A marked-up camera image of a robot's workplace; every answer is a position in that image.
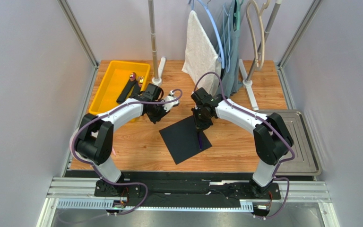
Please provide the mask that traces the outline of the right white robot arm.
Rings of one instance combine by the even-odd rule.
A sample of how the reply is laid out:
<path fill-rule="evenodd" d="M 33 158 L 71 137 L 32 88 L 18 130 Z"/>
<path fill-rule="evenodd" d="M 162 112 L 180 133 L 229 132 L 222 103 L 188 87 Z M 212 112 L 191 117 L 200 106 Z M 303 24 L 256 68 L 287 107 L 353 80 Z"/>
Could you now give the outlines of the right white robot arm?
<path fill-rule="evenodd" d="M 287 161 L 287 154 L 293 152 L 294 141 L 282 116 L 254 112 L 221 94 L 212 96 L 203 88 L 194 91 L 191 98 L 195 103 L 192 113 L 197 132 L 208 129 L 213 124 L 212 119 L 217 118 L 241 127 L 254 137 L 260 161 L 247 192 L 257 198 L 265 195 L 281 162 Z"/>

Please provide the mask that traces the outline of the black paper napkin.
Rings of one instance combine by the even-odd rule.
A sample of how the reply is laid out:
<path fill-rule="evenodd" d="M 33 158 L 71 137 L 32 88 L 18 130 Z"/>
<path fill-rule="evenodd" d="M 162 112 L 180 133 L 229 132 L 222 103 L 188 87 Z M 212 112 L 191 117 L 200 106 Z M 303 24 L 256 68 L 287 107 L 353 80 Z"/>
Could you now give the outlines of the black paper napkin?
<path fill-rule="evenodd" d="M 203 150 L 199 149 L 199 141 L 193 116 L 189 116 L 159 131 L 175 164 L 199 154 L 212 147 L 212 144 L 202 134 Z"/>

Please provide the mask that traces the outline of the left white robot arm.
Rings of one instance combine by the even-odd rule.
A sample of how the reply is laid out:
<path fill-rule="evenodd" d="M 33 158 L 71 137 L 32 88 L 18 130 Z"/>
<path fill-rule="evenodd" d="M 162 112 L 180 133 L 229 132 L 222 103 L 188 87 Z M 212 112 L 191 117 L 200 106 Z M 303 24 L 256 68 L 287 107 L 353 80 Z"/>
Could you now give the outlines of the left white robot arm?
<path fill-rule="evenodd" d="M 119 193 L 129 185 L 122 181 L 124 175 L 111 159 L 114 133 L 132 119 L 143 115 L 152 123 L 157 123 L 179 105 L 180 97 L 174 93 L 172 90 L 164 96 L 159 86 L 150 83 L 145 90 L 132 94 L 107 112 L 84 115 L 69 142 L 69 149 L 76 160 L 89 164 L 99 175 L 102 182 L 100 188 L 107 186 Z"/>

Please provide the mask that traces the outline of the purple iridescent knife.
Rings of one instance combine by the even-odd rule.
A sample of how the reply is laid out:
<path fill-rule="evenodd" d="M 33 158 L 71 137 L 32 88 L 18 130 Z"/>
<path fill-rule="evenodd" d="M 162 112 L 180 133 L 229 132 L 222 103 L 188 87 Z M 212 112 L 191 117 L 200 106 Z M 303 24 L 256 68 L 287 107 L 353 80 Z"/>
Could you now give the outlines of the purple iridescent knife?
<path fill-rule="evenodd" d="M 199 149 L 200 150 L 203 150 L 203 140 L 202 140 L 202 134 L 203 132 L 202 131 L 198 131 L 197 132 L 197 137 L 198 137 L 198 141 L 199 141 Z"/>

